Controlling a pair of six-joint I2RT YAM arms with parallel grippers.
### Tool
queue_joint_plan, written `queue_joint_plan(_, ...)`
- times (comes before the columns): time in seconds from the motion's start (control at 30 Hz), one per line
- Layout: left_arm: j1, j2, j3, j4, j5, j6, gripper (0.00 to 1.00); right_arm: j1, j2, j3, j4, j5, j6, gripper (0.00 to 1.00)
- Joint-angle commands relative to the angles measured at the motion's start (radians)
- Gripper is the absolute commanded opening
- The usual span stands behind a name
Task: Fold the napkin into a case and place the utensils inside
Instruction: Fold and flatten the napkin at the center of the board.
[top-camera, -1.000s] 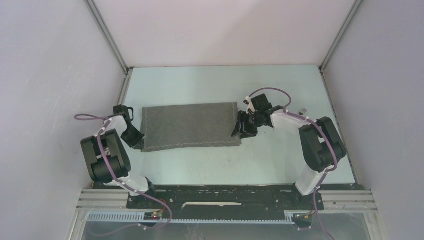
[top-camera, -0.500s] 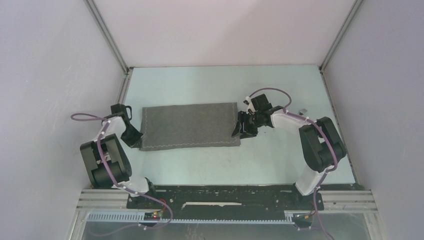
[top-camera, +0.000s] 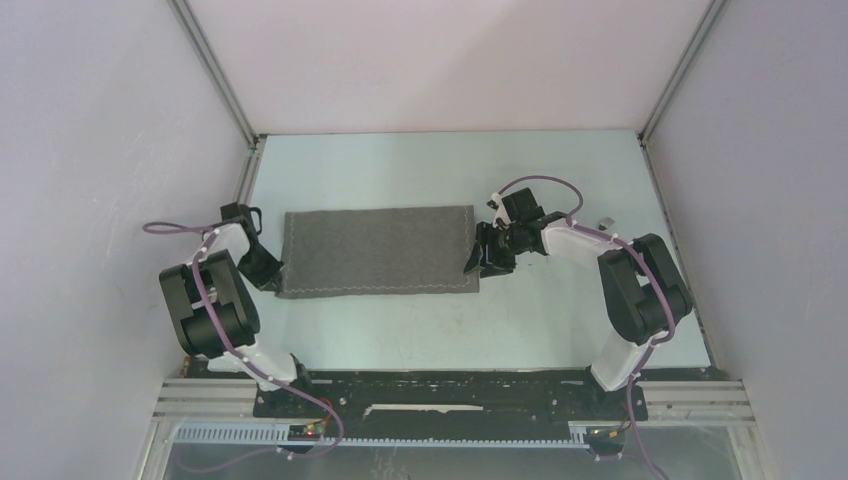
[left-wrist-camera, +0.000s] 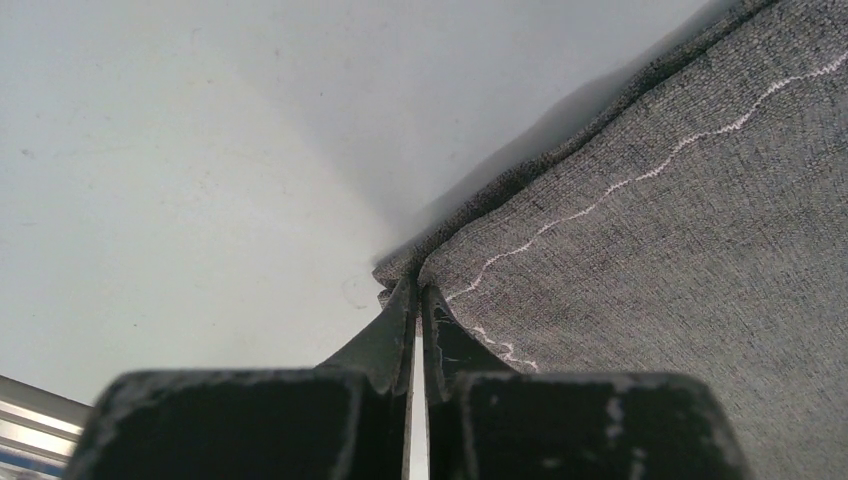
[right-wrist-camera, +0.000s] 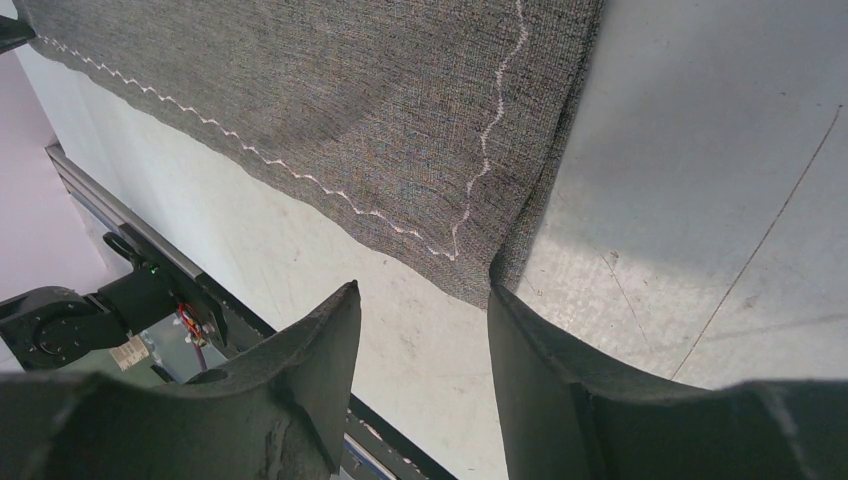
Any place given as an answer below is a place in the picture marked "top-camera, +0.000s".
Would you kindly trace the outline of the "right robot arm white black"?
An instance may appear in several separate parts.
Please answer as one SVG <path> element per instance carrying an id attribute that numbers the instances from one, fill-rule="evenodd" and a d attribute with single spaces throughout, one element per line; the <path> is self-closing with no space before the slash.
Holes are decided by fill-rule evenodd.
<path id="1" fill-rule="evenodd" d="M 651 351 L 669 342 L 694 307 L 691 293 L 664 240 L 646 234 L 626 241 L 578 224 L 562 212 L 532 221 L 481 222 L 464 267 L 480 278 L 510 274 L 524 253 L 569 258 L 596 269 L 612 332 L 581 392 L 585 411 L 606 418 L 622 403 L 622 389 L 638 376 Z"/>

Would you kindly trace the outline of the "grey cloth napkin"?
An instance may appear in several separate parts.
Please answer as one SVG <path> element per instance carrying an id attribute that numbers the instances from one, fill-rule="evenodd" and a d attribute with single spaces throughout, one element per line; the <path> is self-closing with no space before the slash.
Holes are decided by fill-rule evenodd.
<path id="1" fill-rule="evenodd" d="M 476 293 L 464 267 L 474 208 L 438 206 L 288 212 L 283 299 Z"/>

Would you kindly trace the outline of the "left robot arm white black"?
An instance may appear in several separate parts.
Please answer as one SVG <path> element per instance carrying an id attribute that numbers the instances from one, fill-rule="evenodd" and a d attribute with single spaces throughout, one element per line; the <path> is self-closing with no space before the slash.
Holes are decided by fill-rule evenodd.
<path id="1" fill-rule="evenodd" d="M 259 230 L 243 222 L 189 227 L 169 222 L 143 226 L 150 234 L 198 234 L 201 244 L 185 262 L 163 270 L 159 284 L 178 343 L 190 356 L 220 359 L 226 371 L 251 377 L 292 416 L 316 403 L 305 366 L 292 354 L 275 354 L 258 338 L 258 309 L 247 285 L 271 286 L 282 264 L 259 242 Z"/>

